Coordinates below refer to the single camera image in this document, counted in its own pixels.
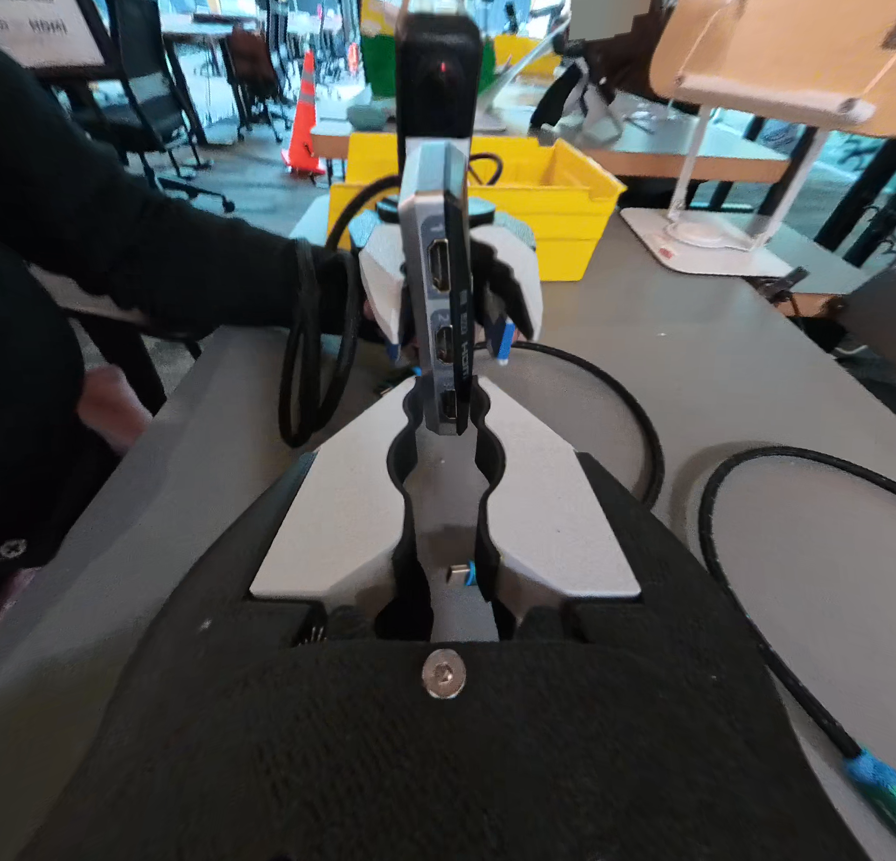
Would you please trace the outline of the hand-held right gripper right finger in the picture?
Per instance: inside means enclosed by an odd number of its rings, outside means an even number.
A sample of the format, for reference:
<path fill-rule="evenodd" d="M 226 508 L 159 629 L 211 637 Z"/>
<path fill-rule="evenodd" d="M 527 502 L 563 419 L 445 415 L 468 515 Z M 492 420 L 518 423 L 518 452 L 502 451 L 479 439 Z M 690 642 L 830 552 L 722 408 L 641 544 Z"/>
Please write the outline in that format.
<path fill-rule="evenodd" d="M 473 557 L 483 598 L 513 620 L 571 601 L 641 598 L 575 448 L 486 377 L 474 379 L 472 424 L 487 481 Z"/>

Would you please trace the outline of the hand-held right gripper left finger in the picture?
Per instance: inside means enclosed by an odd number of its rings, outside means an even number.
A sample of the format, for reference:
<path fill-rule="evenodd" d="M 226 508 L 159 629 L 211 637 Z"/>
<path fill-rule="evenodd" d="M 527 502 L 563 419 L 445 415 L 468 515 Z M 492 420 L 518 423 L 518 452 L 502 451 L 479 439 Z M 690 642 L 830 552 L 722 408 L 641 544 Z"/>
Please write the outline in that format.
<path fill-rule="evenodd" d="M 252 598 L 354 606 L 403 603 L 431 619 L 412 501 L 423 414 L 417 378 L 395 386 L 316 450 L 249 588 Z"/>

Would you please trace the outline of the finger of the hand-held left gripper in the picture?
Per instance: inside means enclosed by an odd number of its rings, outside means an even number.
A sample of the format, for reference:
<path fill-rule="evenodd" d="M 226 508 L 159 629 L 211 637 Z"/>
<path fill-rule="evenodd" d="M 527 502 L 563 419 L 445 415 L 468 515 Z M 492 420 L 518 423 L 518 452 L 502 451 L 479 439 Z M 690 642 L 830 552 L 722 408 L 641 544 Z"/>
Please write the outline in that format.
<path fill-rule="evenodd" d="M 541 335 L 544 302 L 537 253 L 496 224 L 471 230 L 470 251 L 476 322 L 491 359 L 505 366 L 516 338 L 534 341 Z"/>
<path fill-rule="evenodd" d="M 381 222 L 359 252 L 367 305 L 385 340 L 393 366 L 407 365 L 404 347 L 412 333 L 412 309 L 400 228 Z"/>

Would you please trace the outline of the grey black hdmi hub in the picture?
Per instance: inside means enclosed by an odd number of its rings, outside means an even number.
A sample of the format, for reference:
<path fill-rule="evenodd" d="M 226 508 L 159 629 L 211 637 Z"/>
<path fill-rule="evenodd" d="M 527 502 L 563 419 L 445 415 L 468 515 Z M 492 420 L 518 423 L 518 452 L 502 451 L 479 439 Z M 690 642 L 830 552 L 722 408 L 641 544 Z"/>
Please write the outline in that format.
<path fill-rule="evenodd" d="M 450 139 L 408 139 L 398 218 L 420 351 L 424 421 L 439 435 L 469 423 L 475 310 L 468 157 Z"/>

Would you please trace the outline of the person's left forearm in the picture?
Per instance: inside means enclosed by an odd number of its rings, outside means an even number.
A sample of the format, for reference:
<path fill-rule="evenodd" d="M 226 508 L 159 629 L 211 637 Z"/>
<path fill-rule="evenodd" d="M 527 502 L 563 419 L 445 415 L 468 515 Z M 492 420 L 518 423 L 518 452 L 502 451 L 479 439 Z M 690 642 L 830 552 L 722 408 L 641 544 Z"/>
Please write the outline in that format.
<path fill-rule="evenodd" d="M 2 245 L 167 326 L 342 331 L 348 258 L 199 210 L 93 142 L 34 75 L 1 55 Z"/>

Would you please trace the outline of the green bin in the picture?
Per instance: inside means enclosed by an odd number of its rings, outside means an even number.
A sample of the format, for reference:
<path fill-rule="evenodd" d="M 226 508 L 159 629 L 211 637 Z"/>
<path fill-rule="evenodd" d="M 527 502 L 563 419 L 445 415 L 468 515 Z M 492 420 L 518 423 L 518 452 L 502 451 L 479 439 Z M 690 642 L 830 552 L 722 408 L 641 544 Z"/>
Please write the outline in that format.
<path fill-rule="evenodd" d="M 361 0 L 360 49 L 366 82 L 375 99 L 396 95 L 395 28 L 399 10 L 384 0 Z"/>

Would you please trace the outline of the yellow plastic bin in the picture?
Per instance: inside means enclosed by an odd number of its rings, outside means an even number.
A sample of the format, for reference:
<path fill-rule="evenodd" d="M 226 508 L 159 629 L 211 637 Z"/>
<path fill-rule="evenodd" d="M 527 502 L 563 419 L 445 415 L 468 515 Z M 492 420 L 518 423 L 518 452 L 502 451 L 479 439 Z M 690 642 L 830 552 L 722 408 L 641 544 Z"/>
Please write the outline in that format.
<path fill-rule="evenodd" d="M 496 58 L 495 72 L 499 73 L 518 64 L 539 45 L 541 39 L 524 35 L 500 34 L 492 37 L 491 42 Z M 526 78 L 548 80 L 554 77 L 555 70 L 561 64 L 561 57 L 554 53 L 552 45 L 548 45 L 546 52 L 527 65 L 521 74 Z"/>
<path fill-rule="evenodd" d="M 532 138 L 476 135 L 471 151 L 502 160 L 493 186 L 468 178 L 469 195 L 494 203 L 531 228 L 541 281 L 580 281 L 625 191 L 621 181 L 563 139 L 541 146 Z M 353 133 L 346 179 L 330 190 L 328 232 L 361 189 L 397 173 L 397 166 L 394 134 Z"/>

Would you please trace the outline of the orange traffic cone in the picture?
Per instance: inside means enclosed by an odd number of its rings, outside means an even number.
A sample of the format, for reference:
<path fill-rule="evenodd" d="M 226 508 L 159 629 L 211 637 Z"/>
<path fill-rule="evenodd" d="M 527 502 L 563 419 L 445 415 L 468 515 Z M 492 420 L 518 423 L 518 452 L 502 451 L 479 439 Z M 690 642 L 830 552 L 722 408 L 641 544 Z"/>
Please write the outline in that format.
<path fill-rule="evenodd" d="M 302 66 L 295 116 L 290 128 L 288 143 L 280 151 L 280 155 L 290 174 L 307 178 L 311 182 L 315 182 L 316 178 L 325 173 L 312 148 L 311 132 L 315 126 L 315 55 L 311 49 L 308 49 Z"/>

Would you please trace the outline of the brown desk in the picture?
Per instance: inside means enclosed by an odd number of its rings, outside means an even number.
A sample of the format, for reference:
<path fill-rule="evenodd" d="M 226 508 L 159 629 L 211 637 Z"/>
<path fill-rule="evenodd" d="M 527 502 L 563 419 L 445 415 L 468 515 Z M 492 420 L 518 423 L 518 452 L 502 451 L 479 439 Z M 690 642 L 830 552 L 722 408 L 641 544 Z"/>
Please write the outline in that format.
<path fill-rule="evenodd" d="M 619 178 L 675 179 L 686 162 L 698 119 L 689 115 L 659 118 L 650 131 L 624 121 L 619 137 L 580 138 L 576 123 L 537 134 L 543 146 L 564 139 Z M 691 177 L 696 181 L 774 184 L 785 174 L 789 158 L 725 128 L 708 126 Z"/>

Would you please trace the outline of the black clamp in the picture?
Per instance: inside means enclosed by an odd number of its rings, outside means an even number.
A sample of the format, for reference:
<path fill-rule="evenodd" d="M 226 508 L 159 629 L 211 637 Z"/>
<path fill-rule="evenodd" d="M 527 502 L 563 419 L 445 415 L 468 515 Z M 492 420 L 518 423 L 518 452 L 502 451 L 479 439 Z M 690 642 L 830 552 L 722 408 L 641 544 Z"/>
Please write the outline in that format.
<path fill-rule="evenodd" d="M 799 266 L 782 276 L 750 276 L 745 282 L 786 318 L 801 321 L 803 314 L 793 290 L 808 276 L 809 271 Z"/>

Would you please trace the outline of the black office chair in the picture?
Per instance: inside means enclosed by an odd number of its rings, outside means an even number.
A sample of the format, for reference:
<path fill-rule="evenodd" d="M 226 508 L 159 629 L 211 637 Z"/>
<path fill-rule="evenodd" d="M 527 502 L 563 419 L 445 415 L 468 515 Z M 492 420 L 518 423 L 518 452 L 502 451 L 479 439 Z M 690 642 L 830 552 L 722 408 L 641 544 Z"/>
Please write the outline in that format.
<path fill-rule="evenodd" d="M 107 141 L 123 155 L 140 159 L 146 180 L 189 201 L 205 195 L 218 199 L 231 215 L 236 206 L 226 195 L 187 179 L 174 149 L 185 140 L 201 165 L 196 139 L 186 116 L 185 96 L 175 84 L 162 38 L 158 0 L 105 0 L 110 39 L 117 54 L 116 80 L 125 104 L 105 106 L 101 125 Z"/>

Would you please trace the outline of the person's torso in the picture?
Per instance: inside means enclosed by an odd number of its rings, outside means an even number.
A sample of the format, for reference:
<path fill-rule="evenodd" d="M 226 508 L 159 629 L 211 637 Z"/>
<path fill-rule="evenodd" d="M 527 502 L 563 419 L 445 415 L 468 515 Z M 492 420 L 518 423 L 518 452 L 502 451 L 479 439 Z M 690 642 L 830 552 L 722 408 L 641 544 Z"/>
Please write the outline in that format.
<path fill-rule="evenodd" d="M 79 450 L 84 357 L 67 317 L 16 253 L 1 257 L 2 580 L 37 561 Z"/>

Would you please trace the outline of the printed tag sign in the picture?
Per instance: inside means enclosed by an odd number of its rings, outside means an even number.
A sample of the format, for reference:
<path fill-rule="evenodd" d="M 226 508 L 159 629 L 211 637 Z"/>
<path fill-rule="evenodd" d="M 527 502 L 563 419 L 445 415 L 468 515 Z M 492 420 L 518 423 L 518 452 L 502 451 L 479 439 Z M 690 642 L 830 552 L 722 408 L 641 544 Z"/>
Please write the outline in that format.
<path fill-rule="evenodd" d="M 117 74 L 117 53 L 97 0 L 1 0 L 1 46 L 48 80 Z"/>

